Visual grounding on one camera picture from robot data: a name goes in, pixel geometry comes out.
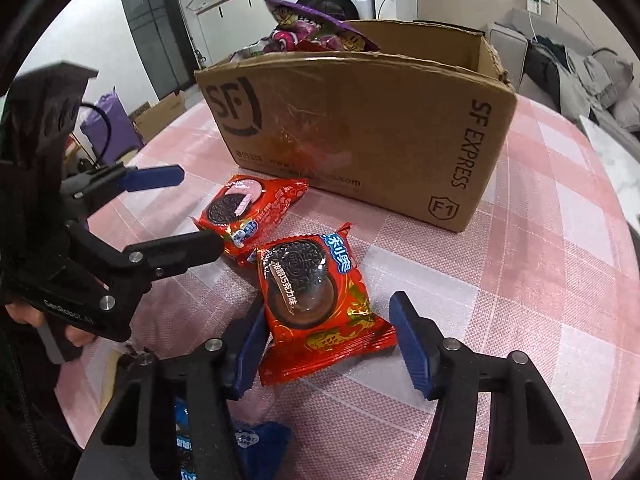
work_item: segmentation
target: tablecloth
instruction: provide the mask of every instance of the tablecloth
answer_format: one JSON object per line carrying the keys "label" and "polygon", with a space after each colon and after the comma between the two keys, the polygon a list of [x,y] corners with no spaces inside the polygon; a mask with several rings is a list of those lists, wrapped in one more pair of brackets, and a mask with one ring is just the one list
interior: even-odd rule
{"label": "tablecloth", "polygon": [[[139,167],[180,164],[183,184],[123,194],[90,228],[126,244],[193,231],[199,214],[238,172],[204,102],[147,145]],[[362,202],[310,189],[274,237],[327,233],[353,222],[350,243],[373,309],[405,290],[445,336],[477,352],[525,351],[562,407],[594,480],[619,460],[640,386],[640,280],[625,219],[588,140],[526,98],[468,228],[454,234]],[[185,354],[242,314],[255,289],[218,261],[156,282],[132,320],[132,342],[160,357]],[[65,364],[56,389],[84,445],[100,414],[106,355],[99,340]],[[279,420],[294,439],[283,479],[409,479],[435,402],[414,390],[397,349],[351,358],[276,388],[256,381],[232,415]],[[488,394],[479,396],[469,478],[482,475]]]}

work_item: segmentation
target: pillow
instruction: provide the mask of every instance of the pillow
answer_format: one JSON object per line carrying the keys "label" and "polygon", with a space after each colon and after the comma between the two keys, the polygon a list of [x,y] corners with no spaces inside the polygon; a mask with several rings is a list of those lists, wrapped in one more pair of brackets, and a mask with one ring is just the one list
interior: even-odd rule
{"label": "pillow", "polygon": [[626,62],[608,48],[601,48],[591,54],[604,68],[611,79],[598,98],[604,108],[613,106],[631,85],[634,78],[634,64]]}
{"label": "pillow", "polygon": [[640,132],[640,87],[631,85],[610,111],[626,131]]}

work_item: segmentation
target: blue snack package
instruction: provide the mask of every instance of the blue snack package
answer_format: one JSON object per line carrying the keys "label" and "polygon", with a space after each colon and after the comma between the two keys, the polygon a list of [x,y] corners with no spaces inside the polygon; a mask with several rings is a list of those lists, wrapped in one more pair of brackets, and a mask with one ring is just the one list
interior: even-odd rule
{"label": "blue snack package", "polygon": [[[188,409],[186,403],[178,397],[175,399],[174,411],[180,476],[182,480],[197,480],[191,453]],[[287,451],[291,430],[278,422],[264,422],[257,426],[235,420],[232,422],[236,428],[238,455],[247,478],[273,480]]]}

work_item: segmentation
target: metal screw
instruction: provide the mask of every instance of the metal screw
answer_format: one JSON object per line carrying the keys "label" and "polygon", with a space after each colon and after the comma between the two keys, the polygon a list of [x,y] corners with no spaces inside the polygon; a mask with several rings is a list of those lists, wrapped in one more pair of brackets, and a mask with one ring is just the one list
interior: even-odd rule
{"label": "metal screw", "polygon": [[147,366],[147,365],[151,364],[153,362],[153,360],[154,360],[154,357],[149,352],[146,352],[146,353],[142,354],[138,358],[138,361],[140,361],[140,364],[142,366]]}
{"label": "metal screw", "polygon": [[140,251],[133,251],[130,255],[129,255],[129,261],[132,264],[136,264],[138,263],[141,259],[142,259],[143,255]]}
{"label": "metal screw", "polygon": [[513,359],[519,365],[525,365],[527,364],[527,361],[529,361],[529,357],[524,352],[521,352],[520,350],[516,350],[515,352],[512,352],[511,359]]}
{"label": "metal screw", "polygon": [[111,310],[116,306],[116,299],[113,296],[103,296],[100,298],[100,308],[103,310]]}
{"label": "metal screw", "polygon": [[206,348],[209,352],[220,350],[222,348],[222,339],[218,339],[217,337],[209,339],[206,343],[204,343],[204,348]]}
{"label": "metal screw", "polygon": [[442,346],[444,346],[444,348],[446,348],[447,350],[455,352],[456,350],[460,350],[462,343],[455,337],[446,337],[442,340]]}

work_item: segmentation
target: black door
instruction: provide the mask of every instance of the black door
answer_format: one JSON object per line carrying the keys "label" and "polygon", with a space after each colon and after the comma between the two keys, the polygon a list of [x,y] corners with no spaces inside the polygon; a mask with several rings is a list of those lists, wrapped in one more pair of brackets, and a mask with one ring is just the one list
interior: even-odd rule
{"label": "black door", "polygon": [[195,84],[198,69],[177,0],[122,0],[133,41],[158,98]]}
{"label": "black door", "polygon": [[351,0],[298,0],[300,5],[324,12],[336,20],[359,20],[358,9]]}

